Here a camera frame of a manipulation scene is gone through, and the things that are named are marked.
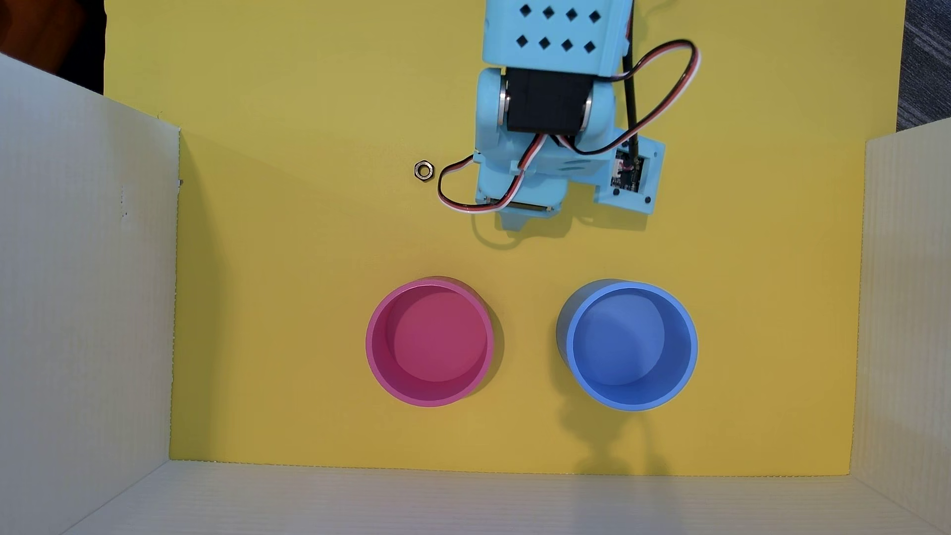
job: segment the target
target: pink cup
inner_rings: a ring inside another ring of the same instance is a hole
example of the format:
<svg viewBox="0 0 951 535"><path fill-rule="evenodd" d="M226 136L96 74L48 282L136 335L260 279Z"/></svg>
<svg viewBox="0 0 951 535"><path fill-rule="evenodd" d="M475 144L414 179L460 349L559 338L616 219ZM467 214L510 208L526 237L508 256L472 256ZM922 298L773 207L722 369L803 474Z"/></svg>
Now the pink cup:
<svg viewBox="0 0 951 535"><path fill-rule="evenodd" d="M475 390L489 370L494 346L482 298L448 277L393 290L366 329L366 356L377 381L415 406L449 405Z"/></svg>

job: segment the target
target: yellow board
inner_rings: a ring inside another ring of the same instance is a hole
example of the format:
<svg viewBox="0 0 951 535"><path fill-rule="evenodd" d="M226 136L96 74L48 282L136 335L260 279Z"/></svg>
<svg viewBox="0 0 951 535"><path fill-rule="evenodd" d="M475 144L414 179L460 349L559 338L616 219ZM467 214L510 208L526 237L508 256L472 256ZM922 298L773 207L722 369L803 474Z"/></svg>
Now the yellow board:
<svg viewBox="0 0 951 535"><path fill-rule="evenodd" d="M656 213L576 187L510 234L412 175L473 149L483 2L108 2L107 95L183 129L172 457L846 473L864 141L895 125L903 4L638 0L637 51L704 53L645 131L668 148ZM639 75L641 110L685 61ZM488 382L438 409L387 395L363 351L378 301L426 275L474 287L504 336ZM604 277L696 322L696 372L653 411L600 406L557 355L559 308Z"/></svg>

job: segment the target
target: cardboard box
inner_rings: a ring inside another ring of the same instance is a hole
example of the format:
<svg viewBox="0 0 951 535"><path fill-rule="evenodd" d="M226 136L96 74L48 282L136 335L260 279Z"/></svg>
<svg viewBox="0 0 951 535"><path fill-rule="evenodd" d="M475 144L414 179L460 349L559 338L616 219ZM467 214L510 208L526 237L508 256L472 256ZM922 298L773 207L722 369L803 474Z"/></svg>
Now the cardboard box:
<svg viewBox="0 0 951 535"><path fill-rule="evenodd" d="M868 144L849 476L190 463L178 130L0 55L0 534L951 533L949 144L951 120Z"/></svg>

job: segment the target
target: blue cup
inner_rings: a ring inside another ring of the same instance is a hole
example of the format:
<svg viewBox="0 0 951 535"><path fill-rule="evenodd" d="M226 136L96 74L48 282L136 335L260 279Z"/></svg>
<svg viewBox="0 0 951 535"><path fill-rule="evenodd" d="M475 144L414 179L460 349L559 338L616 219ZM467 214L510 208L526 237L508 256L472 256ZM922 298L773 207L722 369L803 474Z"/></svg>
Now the blue cup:
<svg viewBox="0 0 951 535"><path fill-rule="evenodd" d="M617 279L594 281L561 308L558 351L578 384L619 410L670 401L697 364L697 331L663 289Z"/></svg>

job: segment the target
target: dark floor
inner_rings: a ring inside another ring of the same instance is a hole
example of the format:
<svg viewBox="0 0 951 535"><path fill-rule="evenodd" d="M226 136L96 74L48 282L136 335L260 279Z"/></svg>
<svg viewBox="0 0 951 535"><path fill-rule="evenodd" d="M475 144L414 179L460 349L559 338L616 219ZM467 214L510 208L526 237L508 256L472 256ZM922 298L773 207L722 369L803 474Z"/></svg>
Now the dark floor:
<svg viewBox="0 0 951 535"><path fill-rule="evenodd" d="M908 0L898 129L951 117L951 0Z"/></svg>

